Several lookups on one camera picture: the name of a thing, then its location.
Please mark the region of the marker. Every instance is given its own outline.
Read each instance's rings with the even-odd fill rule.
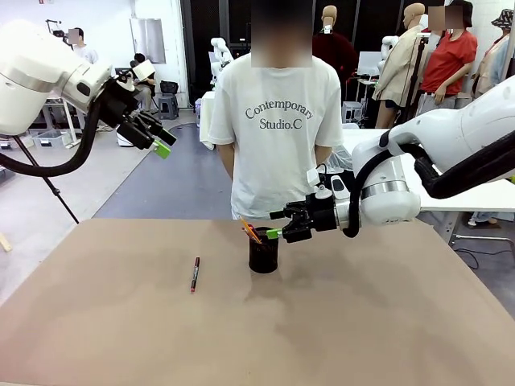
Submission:
[[[193,280],[192,286],[190,287],[190,292],[193,294],[196,289],[196,279],[199,278],[199,267],[200,267],[200,257],[195,259],[195,267],[193,268]]]

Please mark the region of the beige jacket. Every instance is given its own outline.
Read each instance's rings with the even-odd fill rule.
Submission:
[[[399,38],[399,43],[392,49],[379,77],[373,99],[376,101],[392,100],[401,107],[406,106],[406,99],[410,90],[411,76],[417,62],[418,43],[417,34],[422,31],[420,26],[410,28]],[[415,85],[414,97],[417,94],[418,84],[422,80],[423,64],[426,62],[427,49],[422,54],[421,65],[418,71],[419,81]]]
[[[490,48],[490,51],[484,56],[483,60],[481,60],[479,69],[475,75],[479,77],[476,87],[476,93],[474,94],[475,98],[480,97],[484,93],[486,93],[490,88],[495,86],[492,83],[492,66],[500,54],[501,48],[504,44],[507,44],[509,41],[509,35],[506,35],[504,38],[499,40],[496,44]]]

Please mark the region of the pen holder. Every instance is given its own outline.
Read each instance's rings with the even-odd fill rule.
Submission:
[[[262,244],[250,240],[249,267],[256,273],[272,273],[278,267],[279,239],[268,240],[266,231],[271,228],[256,228],[255,232]]]

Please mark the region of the mannequin head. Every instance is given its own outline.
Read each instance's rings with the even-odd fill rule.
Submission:
[[[330,24],[331,27],[334,27],[337,16],[338,16],[338,9],[335,6],[326,6],[322,12],[323,26],[325,27]]]
[[[426,13],[426,6],[420,2],[411,4],[404,9],[404,27],[409,30],[420,24],[422,15]]]

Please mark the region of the metal stand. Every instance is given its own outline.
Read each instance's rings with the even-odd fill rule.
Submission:
[[[32,165],[39,166],[39,164],[36,162],[34,157],[32,157],[31,152],[29,152],[28,148],[25,146],[23,141],[19,138],[19,136],[15,135],[13,136],[14,141],[18,144],[19,148],[22,150],[22,152],[25,154],[25,156],[29,159]],[[66,211],[70,214],[70,216],[73,218],[73,221],[75,221],[76,224],[79,223],[79,220],[75,217],[70,207],[66,204],[66,202],[63,200],[63,198],[60,195],[60,190],[57,189],[54,184],[48,179],[48,177],[43,177],[43,181],[48,185],[51,192],[54,194],[55,197],[63,204]]]
[[[454,246],[456,240],[502,241],[509,244],[512,250],[513,260],[515,261],[515,243],[511,239],[506,237],[461,236],[457,234],[463,216],[464,214],[459,211],[447,211],[443,217],[443,222],[435,228],[435,231],[451,248]]]
[[[411,101],[413,100],[415,85],[418,81],[418,70],[420,69],[420,62],[422,62],[422,54],[424,53],[424,48],[426,47],[426,39],[427,38],[422,37],[420,38],[420,43],[418,43],[417,61],[415,62],[413,74],[411,74],[411,83],[410,89],[408,91],[408,98],[406,99],[406,107],[402,110],[401,116],[397,120],[398,125],[408,120],[408,113],[410,111]]]

